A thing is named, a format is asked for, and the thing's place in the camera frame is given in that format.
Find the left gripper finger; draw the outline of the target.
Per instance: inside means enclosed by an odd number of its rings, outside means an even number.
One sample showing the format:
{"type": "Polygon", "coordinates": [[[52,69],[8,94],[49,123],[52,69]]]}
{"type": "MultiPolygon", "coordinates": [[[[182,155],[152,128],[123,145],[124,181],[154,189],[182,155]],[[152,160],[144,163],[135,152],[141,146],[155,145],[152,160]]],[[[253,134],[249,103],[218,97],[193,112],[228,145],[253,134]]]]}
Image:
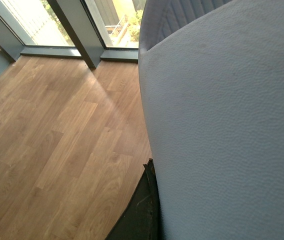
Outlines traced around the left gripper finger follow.
{"type": "Polygon", "coordinates": [[[143,166],[136,189],[107,240],[160,239],[160,199],[153,159],[143,166]]]}

